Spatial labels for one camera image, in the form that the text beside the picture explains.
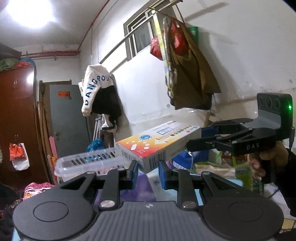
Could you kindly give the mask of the right hand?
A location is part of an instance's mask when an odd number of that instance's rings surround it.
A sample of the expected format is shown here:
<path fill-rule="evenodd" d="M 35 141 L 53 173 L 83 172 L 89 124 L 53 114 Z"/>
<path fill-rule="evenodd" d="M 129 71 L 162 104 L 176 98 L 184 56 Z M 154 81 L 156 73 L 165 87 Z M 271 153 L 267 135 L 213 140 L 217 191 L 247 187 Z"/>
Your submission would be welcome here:
<path fill-rule="evenodd" d="M 259 157 L 264 161 L 275 161 L 277 166 L 283 167 L 288 163 L 288 155 L 288 150 L 283 142 L 277 141 L 273 149 L 261 152 Z M 248 154 L 247 160 L 254 177 L 261 180 L 266 175 L 266 170 L 262 168 L 261 162 L 255 158 L 254 154 Z"/>

